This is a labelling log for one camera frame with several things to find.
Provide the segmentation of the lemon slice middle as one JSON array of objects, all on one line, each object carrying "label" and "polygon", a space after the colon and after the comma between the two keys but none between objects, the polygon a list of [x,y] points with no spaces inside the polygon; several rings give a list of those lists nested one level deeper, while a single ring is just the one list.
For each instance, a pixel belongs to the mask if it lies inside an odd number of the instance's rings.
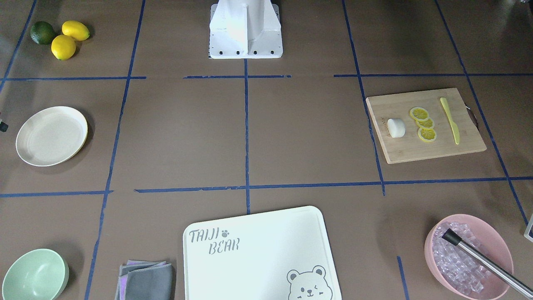
[{"label": "lemon slice middle", "polygon": [[416,125],[423,130],[432,130],[434,129],[434,121],[431,117],[426,120],[417,120]]}]

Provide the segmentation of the white object edge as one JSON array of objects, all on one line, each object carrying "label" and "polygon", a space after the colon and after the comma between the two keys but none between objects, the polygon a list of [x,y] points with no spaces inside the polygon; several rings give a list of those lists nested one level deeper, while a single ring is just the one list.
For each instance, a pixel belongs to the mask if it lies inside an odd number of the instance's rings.
[{"label": "white object edge", "polygon": [[527,221],[527,224],[526,224],[526,228],[525,228],[525,231],[523,233],[523,236],[531,241],[531,243],[533,242],[533,215],[531,214],[531,216],[529,217],[528,221]]}]

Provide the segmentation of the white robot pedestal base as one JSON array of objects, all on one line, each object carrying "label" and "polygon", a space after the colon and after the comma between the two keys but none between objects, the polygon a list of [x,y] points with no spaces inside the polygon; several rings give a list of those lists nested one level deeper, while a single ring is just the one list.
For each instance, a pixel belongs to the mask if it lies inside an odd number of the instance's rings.
[{"label": "white robot pedestal base", "polygon": [[211,59],[274,59],[283,54],[279,6],[270,0],[219,0],[211,6]]}]

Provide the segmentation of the bamboo cutting board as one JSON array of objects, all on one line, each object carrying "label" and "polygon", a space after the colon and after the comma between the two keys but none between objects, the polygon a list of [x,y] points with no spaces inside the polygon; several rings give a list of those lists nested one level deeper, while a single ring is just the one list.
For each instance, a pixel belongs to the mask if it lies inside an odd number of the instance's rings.
[{"label": "bamboo cutting board", "polygon": [[457,88],[366,99],[388,164],[487,149]]}]

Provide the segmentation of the cream round plate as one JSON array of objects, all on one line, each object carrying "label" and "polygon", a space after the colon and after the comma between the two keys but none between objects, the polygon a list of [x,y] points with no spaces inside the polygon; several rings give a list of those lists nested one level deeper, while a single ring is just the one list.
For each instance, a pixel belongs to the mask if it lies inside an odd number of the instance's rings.
[{"label": "cream round plate", "polygon": [[78,110],[54,106],[37,112],[23,123],[15,147],[29,165],[49,167],[75,156],[88,136],[88,122]]}]

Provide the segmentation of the lemon slice top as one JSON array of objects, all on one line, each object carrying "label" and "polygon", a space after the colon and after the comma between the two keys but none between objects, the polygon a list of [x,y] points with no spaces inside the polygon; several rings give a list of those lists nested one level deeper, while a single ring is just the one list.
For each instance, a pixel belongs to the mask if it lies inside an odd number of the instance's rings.
[{"label": "lemon slice top", "polygon": [[428,110],[423,107],[411,108],[409,115],[417,122],[426,121],[430,117]]}]

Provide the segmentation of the yellow lemon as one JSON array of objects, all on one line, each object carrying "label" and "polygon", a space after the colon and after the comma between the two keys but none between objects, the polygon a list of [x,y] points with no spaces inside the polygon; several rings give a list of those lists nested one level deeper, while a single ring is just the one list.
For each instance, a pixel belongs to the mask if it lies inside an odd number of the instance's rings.
[{"label": "yellow lemon", "polygon": [[87,40],[91,33],[86,25],[79,21],[68,20],[62,24],[61,31],[64,35],[70,36],[74,40],[84,41]]},{"label": "yellow lemon", "polygon": [[51,51],[58,60],[68,60],[76,52],[75,40],[67,35],[59,35],[52,40]]}]

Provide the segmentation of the white bear tray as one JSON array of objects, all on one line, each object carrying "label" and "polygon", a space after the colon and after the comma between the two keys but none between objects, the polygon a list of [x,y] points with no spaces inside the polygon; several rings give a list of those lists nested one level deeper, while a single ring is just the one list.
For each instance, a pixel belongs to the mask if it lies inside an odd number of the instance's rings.
[{"label": "white bear tray", "polygon": [[314,206],[190,224],[187,300],[340,300],[322,212]]}]

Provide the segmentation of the yellow lemon lower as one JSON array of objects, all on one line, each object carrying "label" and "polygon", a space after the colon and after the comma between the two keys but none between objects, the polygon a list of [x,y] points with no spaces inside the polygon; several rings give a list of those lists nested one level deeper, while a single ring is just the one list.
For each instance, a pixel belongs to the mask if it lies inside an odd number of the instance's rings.
[{"label": "yellow lemon lower", "polygon": [[67,35],[59,35],[52,40],[51,51],[58,60],[68,60],[76,52],[75,40]]}]

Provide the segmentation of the lemon slice bottom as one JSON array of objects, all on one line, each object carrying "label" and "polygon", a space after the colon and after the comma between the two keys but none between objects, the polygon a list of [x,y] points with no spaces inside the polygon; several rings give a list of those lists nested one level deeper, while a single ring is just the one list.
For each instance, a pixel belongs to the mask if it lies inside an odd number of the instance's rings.
[{"label": "lemon slice bottom", "polygon": [[437,139],[437,133],[434,129],[418,128],[417,135],[421,141],[426,143],[434,142]]}]

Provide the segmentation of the metal black-tipped tongs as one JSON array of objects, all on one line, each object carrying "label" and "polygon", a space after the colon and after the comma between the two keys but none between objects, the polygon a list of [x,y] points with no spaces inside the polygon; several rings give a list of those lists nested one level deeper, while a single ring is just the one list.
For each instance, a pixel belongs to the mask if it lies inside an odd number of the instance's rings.
[{"label": "metal black-tipped tongs", "polygon": [[463,239],[453,230],[447,229],[441,238],[459,248],[474,260],[477,260],[480,265],[487,268],[487,270],[491,271],[491,273],[493,273],[528,300],[533,298],[533,291],[531,288],[515,278],[512,274],[510,274],[510,272],[506,271],[504,268],[501,268],[498,264],[487,258],[487,256],[482,254],[480,251],[476,250],[472,245],[464,242]]}]

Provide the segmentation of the purple folded cloth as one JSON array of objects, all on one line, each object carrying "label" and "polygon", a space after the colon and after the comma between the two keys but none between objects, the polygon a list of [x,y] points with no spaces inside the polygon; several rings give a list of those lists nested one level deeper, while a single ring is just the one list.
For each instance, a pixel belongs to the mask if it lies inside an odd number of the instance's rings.
[{"label": "purple folded cloth", "polygon": [[125,289],[127,286],[127,275],[128,272],[132,271],[135,267],[139,268],[150,268],[154,266],[162,266],[167,264],[166,261],[158,261],[158,262],[151,262],[151,261],[144,261],[144,260],[128,260],[125,265],[121,265],[119,267],[119,276],[118,276],[118,282],[117,282],[117,290],[115,293],[115,300],[125,300]]}]

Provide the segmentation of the pink bowl with ice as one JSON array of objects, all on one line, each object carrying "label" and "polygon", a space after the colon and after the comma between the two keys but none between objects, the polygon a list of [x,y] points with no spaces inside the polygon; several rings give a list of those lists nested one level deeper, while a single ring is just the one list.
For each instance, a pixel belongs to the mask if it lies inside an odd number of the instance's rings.
[{"label": "pink bowl with ice", "polygon": [[432,275],[444,287],[469,300],[501,299],[509,285],[458,245],[445,240],[443,235],[449,229],[508,273],[514,272],[508,245],[495,228],[478,217],[455,214],[437,222],[426,237],[425,260]]}]

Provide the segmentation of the yellow plastic knife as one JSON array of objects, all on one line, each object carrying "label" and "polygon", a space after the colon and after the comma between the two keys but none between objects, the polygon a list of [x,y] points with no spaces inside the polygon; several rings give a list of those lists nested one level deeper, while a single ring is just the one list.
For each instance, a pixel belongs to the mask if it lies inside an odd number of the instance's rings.
[{"label": "yellow plastic knife", "polygon": [[460,132],[459,132],[458,125],[454,121],[453,116],[451,114],[451,109],[449,107],[448,101],[445,97],[440,97],[439,100],[441,102],[441,106],[443,110],[445,111],[445,115],[448,119],[448,123],[451,126],[451,131],[453,134],[454,142],[456,145],[459,145],[460,144]]}]

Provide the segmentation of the grey folded cloth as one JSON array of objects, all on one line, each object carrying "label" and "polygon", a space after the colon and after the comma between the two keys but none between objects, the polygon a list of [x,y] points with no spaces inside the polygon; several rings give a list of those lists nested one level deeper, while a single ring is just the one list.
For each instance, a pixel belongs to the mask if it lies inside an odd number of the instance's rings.
[{"label": "grey folded cloth", "polygon": [[128,272],[125,300],[169,300],[173,287],[173,267],[167,262],[162,266],[139,268]]}]

